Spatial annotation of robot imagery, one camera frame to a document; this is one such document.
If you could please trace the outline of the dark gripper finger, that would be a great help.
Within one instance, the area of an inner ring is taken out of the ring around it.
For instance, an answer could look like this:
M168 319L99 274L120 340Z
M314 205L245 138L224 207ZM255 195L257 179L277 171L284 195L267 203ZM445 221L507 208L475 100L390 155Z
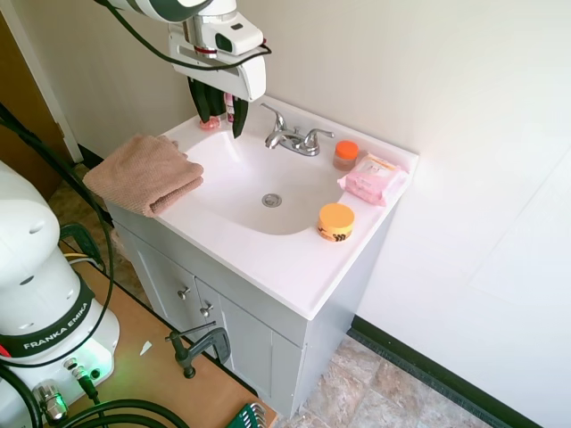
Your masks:
M196 79L187 78L195 108L202 122L223 114L223 92Z
M248 113L248 102L236 96L233 97L234 120L232 125L233 136L237 139L244 130Z

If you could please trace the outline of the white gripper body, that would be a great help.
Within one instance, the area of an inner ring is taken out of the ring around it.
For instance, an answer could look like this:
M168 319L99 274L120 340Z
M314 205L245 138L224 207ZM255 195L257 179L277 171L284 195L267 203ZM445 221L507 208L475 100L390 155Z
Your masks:
M171 58L203 68L216 68L238 63L253 54L262 52L261 48L257 48L238 56L221 51L218 51L215 57L204 56L186 41L182 24L169 25L169 50ZM266 67L262 56L227 70L194 70L177 64L174 64L173 68L192 79L246 101L255 101L266 91Z

